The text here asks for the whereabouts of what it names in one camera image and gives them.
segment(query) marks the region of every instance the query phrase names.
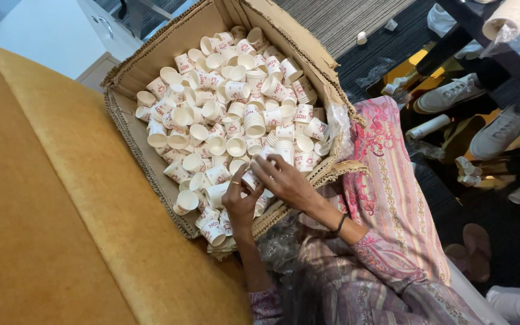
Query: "hair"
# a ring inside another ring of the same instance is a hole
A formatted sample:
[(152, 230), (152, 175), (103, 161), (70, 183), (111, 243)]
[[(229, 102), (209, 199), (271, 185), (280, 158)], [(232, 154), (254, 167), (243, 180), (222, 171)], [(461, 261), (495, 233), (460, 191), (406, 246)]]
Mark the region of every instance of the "hair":
[(281, 289), (282, 317), (277, 325), (320, 325), (325, 323), (324, 274), (308, 264), (299, 264)]

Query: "cardboard box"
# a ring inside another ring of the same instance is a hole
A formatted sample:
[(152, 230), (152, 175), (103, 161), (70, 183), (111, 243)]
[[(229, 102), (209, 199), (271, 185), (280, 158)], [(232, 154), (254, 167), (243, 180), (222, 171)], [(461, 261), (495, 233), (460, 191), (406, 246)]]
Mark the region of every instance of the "cardboard box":
[[(201, 0), (181, 16), (159, 30), (132, 57), (113, 69), (106, 79), (106, 106), (118, 129), (122, 132), (138, 163), (144, 169), (148, 181), (166, 206), (170, 216), (187, 238), (199, 236), (194, 226), (199, 216), (192, 211), (177, 216), (171, 207), (179, 191), (177, 184), (164, 176), (167, 167), (164, 160), (146, 141), (146, 124), (135, 118), (137, 92), (154, 80), (162, 67), (175, 67), (174, 57), (191, 48), (199, 48), (203, 36), (230, 31), (234, 26), (247, 30), (260, 27), (273, 45), (287, 57), (292, 56), (301, 65), (305, 75), (314, 85), (325, 107), (334, 102), (345, 105), (353, 120), (362, 122), (340, 88), (334, 68), (335, 60), (322, 45), (285, 11), (269, 0)], [(307, 179), (315, 187), (336, 179), (346, 171), (360, 171), (365, 167), (357, 162), (335, 166), (337, 148), (322, 161)], [(257, 238), (281, 219), (289, 208), (281, 201), (273, 203), (264, 215), (254, 220), (253, 233)]]

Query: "white sneaker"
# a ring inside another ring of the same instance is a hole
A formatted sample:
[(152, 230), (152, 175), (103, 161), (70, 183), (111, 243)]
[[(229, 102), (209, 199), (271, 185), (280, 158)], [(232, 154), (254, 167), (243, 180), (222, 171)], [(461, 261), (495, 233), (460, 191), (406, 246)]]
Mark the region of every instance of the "white sneaker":
[(493, 159), (505, 151), (519, 134), (520, 114), (515, 113), (515, 105), (511, 105), (475, 134), (469, 151), (476, 159)]
[(415, 106), (422, 111), (420, 113), (439, 113), (487, 92), (486, 89), (475, 86), (474, 80), (478, 80), (476, 73), (452, 80), (451, 83), (427, 92), (415, 102)]

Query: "bracelet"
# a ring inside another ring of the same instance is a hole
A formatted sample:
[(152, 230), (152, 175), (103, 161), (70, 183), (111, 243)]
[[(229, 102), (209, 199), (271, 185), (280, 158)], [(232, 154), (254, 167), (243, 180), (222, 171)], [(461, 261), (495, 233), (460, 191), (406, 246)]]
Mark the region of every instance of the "bracelet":
[(344, 222), (344, 218), (346, 218), (348, 214), (345, 213), (342, 215), (342, 219), (340, 219), (340, 223), (338, 225), (338, 229), (337, 230), (331, 230), (330, 233), (333, 234), (334, 236), (338, 235), (338, 233), (340, 232), (340, 229), (342, 228), (342, 223)]

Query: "hand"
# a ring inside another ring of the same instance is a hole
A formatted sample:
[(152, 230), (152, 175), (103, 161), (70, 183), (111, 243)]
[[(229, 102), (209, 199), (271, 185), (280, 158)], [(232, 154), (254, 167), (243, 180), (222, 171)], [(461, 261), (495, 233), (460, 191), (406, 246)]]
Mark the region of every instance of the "hand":
[(264, 186), (258, 185), (254, 192), (242, 198), (242, 175), (246, 173), (247, 164), (240, 166), (236, 172), (230, 185), (227, 187), (226, 194), (222, 196), (222, 204), (226, 208), (228, 218), (232, 224), (234, 237), (240, 234), (252, 232), (252, 221), (254, 219), (254, 211), (256, 209), (256, 201), (264, 192)]
[(279, 154), (270, 154), (267, 159), (256, 156), (251, 168), (266, 188), (292, 209), (307, 213), (315, 205), (322, 204), (322, 196)]

